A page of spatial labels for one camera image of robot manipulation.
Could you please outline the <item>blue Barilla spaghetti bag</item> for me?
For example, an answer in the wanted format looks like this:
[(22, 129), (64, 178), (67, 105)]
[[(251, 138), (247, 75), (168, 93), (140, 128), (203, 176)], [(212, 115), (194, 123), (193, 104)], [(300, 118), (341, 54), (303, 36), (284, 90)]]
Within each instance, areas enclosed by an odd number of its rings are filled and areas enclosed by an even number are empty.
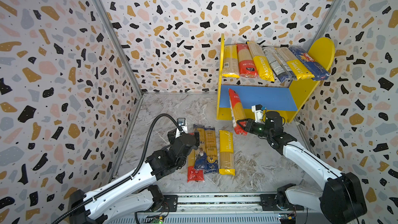
[(329, 78), (330, 73), (315, 61), (302, 47), (290, 46), (288, 48), (302, 64), (314, 75), (313, 81), (322, 81)]

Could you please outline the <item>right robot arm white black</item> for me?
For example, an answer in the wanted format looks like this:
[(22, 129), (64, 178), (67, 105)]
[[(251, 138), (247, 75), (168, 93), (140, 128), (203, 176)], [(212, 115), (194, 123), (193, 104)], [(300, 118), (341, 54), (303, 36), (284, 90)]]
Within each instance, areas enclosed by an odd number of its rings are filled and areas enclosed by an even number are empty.
[(295, 205), (322, 213), (332, 224), (347, 224), (368, 212), (361, 182), (353, 173), (343, 173), (307, 150), (295, 137), (284, 131), (284, 118), (275, 111), (255, 118), (235, 120), (244, 132), (265, 139), (271, 148), (293, 161), (319, 186), (287, 184), (277, 189), (275, 205), (289, 211)]

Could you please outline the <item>clear printed spaghetti bag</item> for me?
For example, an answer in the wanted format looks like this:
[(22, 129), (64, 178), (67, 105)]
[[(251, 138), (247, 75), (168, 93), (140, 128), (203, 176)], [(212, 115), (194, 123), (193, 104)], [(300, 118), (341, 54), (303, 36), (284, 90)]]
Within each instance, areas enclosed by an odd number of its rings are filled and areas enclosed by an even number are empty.
[(274, 47), (263, 47), (262, 50), (276, 77), (281, 83), (296, 79), (292, 69)]

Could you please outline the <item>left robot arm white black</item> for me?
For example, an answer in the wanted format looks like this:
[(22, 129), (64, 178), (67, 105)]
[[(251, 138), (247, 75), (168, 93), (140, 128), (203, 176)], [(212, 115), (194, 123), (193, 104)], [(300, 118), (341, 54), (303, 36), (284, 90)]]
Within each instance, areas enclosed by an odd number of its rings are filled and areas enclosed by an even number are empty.
[(137, 173), (130, 172), (87, 193), (73, 193), (68, 208), (70, 223), (107, 224), (130, 213), (159, 210), (164, 195), (155, 183), (181, 169), (191, 151), (200, 146), (198, 131), (186, 134), (173, 130), (168, 136), (170, 145), (153, 152)]

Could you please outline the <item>yellow Pastatime spaghetti bag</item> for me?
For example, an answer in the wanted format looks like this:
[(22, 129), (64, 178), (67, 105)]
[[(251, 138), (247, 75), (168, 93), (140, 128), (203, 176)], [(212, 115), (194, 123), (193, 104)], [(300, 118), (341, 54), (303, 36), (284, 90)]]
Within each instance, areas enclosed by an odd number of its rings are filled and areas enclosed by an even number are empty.
[(292, 70), (296, 80), (312, 79), (315, 77), (287, 47), (276, 48), (275, 50)]

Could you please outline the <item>yellow label spaghetti bag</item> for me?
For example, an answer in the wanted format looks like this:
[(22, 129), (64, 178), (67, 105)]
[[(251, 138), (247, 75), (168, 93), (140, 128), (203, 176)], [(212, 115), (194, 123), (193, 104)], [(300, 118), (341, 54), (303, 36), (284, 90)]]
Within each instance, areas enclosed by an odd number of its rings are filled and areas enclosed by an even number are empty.
[(222, 76), (239, 78), (239, 66), (238, 66), (238, 55), (237, 45), (226, 45), (224, 47), (224, 57), (222, 63)]

